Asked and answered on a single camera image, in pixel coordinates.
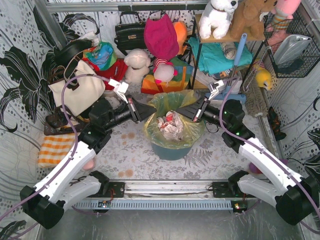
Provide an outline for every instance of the white handbag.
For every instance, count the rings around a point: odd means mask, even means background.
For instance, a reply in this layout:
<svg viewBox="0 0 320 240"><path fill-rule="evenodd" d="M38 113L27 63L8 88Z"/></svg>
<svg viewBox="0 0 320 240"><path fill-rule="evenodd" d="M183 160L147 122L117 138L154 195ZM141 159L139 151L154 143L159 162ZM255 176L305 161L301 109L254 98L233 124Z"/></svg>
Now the white handbag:
<svg viewBox="0 0 320 240"><path fill-rule="evenodd" d="M74 70L74 74L76 76L82 74L96 75L91 67L82 60L78 62L77 67ZM104 82L94 76L80 77L77 79L77 83L78 86L74 90L66 88L63 96L64 104L75 116L78 116L84 110L89 108L105 91ZM54 102L57 107L62 105L61 94L65 84L65 79L60 79L49 85L49 88L53 92Z"/></svg>

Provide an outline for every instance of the wire basket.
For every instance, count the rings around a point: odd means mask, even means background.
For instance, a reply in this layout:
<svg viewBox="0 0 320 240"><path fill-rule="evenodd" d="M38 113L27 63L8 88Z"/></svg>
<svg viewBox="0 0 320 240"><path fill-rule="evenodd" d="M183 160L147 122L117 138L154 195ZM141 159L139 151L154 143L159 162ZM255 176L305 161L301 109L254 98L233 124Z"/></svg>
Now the wire basket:
<svg viewBox="0 0 320 240"><path fill-rule="evenodd" d="M273 23L273 16L273 14L268 15L264 36L266 38L265 45L271 47L268 54L276 77L278 79L306 77L320 60L320 50L312 38L313 36L297 12L293 15L292 20L284 20L276 24ZM277 65L274 53L286 36L291 34L311 37L312 40L298 58Z"/></svg>

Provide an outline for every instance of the red cloth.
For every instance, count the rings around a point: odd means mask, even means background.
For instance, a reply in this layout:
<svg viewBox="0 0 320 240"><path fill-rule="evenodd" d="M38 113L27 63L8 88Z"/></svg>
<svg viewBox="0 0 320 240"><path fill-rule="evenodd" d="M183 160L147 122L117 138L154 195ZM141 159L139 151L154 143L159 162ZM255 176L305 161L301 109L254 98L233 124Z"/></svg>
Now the red cloth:
<svg viewBox="0 0 320 240"><path fill-rule="evenodd" d="M159 20L148 18L144 28L144 42L152 55L170 60L179 52L177 33L168 14Z"/></svg>
<svg viewBox="0 0 320 240"><path fill-rule="evenodd" d="M128 66L125 64L124 59L119 58L115 63L105 71L96 71L95 73L99 76L105 77L107 79L113 79L116 81L121 81L127 71ZM103 81L105 84L105 90L113 90L114 87L110 86L108 82Z"/></svg>

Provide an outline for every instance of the cable tie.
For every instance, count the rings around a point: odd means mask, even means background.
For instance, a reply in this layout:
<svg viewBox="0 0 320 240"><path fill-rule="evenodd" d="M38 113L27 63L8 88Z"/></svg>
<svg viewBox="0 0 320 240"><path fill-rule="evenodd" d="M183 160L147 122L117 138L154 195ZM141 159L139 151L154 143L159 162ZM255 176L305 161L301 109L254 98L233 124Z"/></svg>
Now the cable tie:
<svg viewBox="0 0 320 240"><path fill-rule="evenodd" d="M262 151L260 151L261 154L263 154L267 149L262 148Z"/></svg>

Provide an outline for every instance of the striped towel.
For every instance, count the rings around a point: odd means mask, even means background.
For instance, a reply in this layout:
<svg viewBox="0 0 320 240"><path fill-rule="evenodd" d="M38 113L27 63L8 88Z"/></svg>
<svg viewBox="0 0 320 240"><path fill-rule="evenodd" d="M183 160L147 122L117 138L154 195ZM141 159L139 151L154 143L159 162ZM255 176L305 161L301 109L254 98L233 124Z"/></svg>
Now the striped towel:
<svg viewBox="0 0 320 240"><path fill-rule="evenodd" d="M45 136L38 155L40 168L53 168L68 154L75 142L75 134Z"/></svg>
<svg viewBox="0 0 320 240"><path fill-rule="evenodd" d="M157 68L160 64L166 64L167 62L168 62L168 60L156 58L156 59L153 61L153 66L154 66L155 68Z"/></svg>
<svg viewBox="0 0 320 240"><path fill-rule="evenodd" d="M272 18L272 26L277 30L285 30L289 27L291 20L287 20L286 16L274 15Z"/></svg>

